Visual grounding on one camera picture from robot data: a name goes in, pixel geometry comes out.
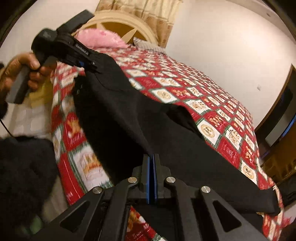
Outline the person's left hand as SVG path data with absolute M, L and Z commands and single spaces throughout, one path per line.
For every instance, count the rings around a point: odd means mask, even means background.
M 30 68 L 28 87 L 32 91 L 38 90 L 43 83 L 51 77 L 57 63 L 52 62 L 41 66 L 34 53 L 22 53 L 13 58 L 8 65 L 1 70 L 1 102 L 4 102 L 10 92 L 16 77 L 23 67 Z

